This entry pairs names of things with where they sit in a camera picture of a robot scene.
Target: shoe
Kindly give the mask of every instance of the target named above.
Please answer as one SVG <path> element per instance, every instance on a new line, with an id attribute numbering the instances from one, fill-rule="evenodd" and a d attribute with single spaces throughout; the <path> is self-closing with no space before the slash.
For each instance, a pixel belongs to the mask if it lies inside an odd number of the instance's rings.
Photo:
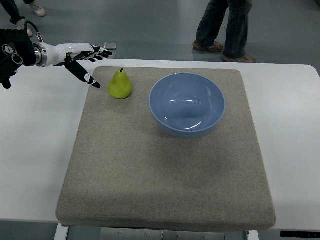
<path id="1" fill-rule="evenodd" d="M 223 61 L 225 61 L 226 63 L 248 63 L 248 64 L 253 64 L 256 62 L 256 60 L 245 54 L 243 57 L 240 58 L 235 58 L 235 59 L 231 59 L 231 58 L 227 58 L 225 55 L 222 54 L 222 59 Z"/>
<path id="2" fill-rule="evenodd" d="M 197 42 L 197 40 L 195 40 L 192 45 L 193 45 L 193 49 L 194 49 L 194 50 L 197 50 L 197 51 L 205 51 L 205 50 L 208 50 L 208 51 L 210 51 L 210 52 L 212 52 L 212 53 L 219 53 L 219 52 L 221 52 L 221 51 L 224 49 L 224 46 L 223 46 L 221 43 L 217 42 L 217 41 L 214 41 L 214 42 L 213 42 L 213 45 L 212 45 L 212 46 L 208 46 L 208 47 L 203 47 L 203 46 L 201 46 L 201 45 Z"/>
<path id="3" fill-rule="evenodd" d="M 29 6 L 32 8 L 34 14 L 40 18 L 46 15 L 46 11 L 42 6 L 39 5 L 38 0 L 35 0 L 32 3 L 29 3 Z"/>
<path id="4" fill-rule="evenodd" d="M 25 22 L 26 21 L 24 19 L 21 19 L 20 21 L 18 21 L 15 25 L 16 29 L 24 30 L 25 29 Z M 26 33 L 28 34 L 29 37 L 31 37 L 33 35 L 32 31 L 29 27 L 26 29 Z"/>

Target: green pear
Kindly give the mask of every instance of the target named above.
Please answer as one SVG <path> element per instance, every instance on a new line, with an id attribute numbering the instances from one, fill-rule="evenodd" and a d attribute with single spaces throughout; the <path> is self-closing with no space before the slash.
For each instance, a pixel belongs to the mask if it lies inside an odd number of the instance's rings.
<path id="1" fill-rule="evenodd" d="M 125 99 L 130 95 L 132 84 L 123 68 L 114 74 L 108 85 L 108 91 L 116 99 Z"/>

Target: blue bowl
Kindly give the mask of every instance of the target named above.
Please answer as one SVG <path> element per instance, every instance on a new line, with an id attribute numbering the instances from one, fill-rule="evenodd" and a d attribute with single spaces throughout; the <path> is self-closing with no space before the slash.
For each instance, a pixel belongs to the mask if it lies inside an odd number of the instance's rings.
<path id="1" fill-rule="evenodd" d="M 159 80 L 149 96 L 159 126 L 176 138 L 194 139 L 210 132 L 226 111 L 225 96 L 206 77 L 175 73 Z"/>

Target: bowl rim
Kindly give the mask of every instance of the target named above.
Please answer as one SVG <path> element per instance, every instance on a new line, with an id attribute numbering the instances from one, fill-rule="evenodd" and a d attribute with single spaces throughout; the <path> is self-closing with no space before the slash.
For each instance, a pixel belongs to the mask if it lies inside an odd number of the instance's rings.
<path id="1" fill-rule="evenodd" d="M 199 129 L 199 130 L 181 130 L 181 129 L 177 129 L 177 128 L 171 127 L 171 126 L 165 124 L 163 121 L 161 121 L 161 120 L 155 115 L 154 111 L 152 110 L 152 108 L 151 108 L 151 103 L 150 103 L 150 99 L 151 99 L 151 94 L 152 94 L 154 88 L 156 87 L 156 85 L 157 85 L 160 81 L 162 81 L 163 79 L 165 79 L 165 78 L 168 78 L 168 77 L 170 77 L 170 76 L 172 76 L 172 75 L 181 75 L 181 74 L 188 74 L 188 75 L 195 75 L 195 76 L 202 77 L 204 80 L 209 81 L 210 83 L 212 83 L 213 85 L 215 85 L 215 86 L 219 89 L 220 93 L 222 94 L 223 103 L 224 103 L 222 114 L 221 114 L 221 116 L 218 118 L 218 120 L 216 120 L 213 124 L 210 124 L 210 126 L 208 126 L 208 127 L 206 127 L 206 128 L 203 128 L 203 129 Z M 168 75 L 168 76 L 164 76 L 163 78 L 161 78 L 160 80 L 158 80 L 158 81 L 153 85 L 153 87 L 152 87 L 152 89 L 151 89 L 151 91 L 150 91 L 150 94 L 149 94 L 149 108 L 150 108 L 150 110 L 151 110 L 151 112 L 152 112 L 152 115 L 156 118 L 156 120 L 157 120 L 158 122 L 160 122 L 162 125 L 166 126 L 167 128 L 169 128 L 169 129 L 171 129 L 171 130 L 174 130 L 174 131 L 176 131 L 176 132 L 179 132 L 179 133 L 195 134 L 195 133 L 205 132 L 205 131 L 211 129 L 212 127 L 214 127 L 215 125 L 217 125 L 217 124 L 220 122 L 220 120 L 223 118 L 223 116 L 225 115 L 226 108 L 227 108 L 227 103 L 226 103 L 225 95 L 224 95 L 224 93 L 222 92 L 221 88 L 220 88 L 214 81 L 210 80 L 208 77 L 202 76 L 202 75 L 200 75 L 200 74 L 192 73 L 192 72 L 177 72 L 177 73 L 170 74 L 170 75 Z"/>

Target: jeans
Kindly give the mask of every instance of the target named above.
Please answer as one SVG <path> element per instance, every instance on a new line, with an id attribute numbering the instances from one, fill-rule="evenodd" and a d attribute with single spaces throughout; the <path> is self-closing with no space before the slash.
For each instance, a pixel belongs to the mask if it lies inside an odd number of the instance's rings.
<path id="1" fill-rule="evenodd" d="M 31 4 L 35 0 L 23 0 L 25 4 Z M 20 16 L 19 9 L 15 0 L 0 0 L 1 5 L 3 6 L 4 10 L 10 15 L 11 19 L 10 22 L 14 25 L 17 24 L 21 19 L 25 19 L 24 16 Z"/>
<path id="2" fill-rule="evenodd" d="M 196 41 L 202 47 L 210 47 L 218 37 L 226 10 L 229 19 L 223 55 L 229 59 L 242 58 L 248 40 L 249 12 L 252 0 L 210 0 L 196 31 Z"/>

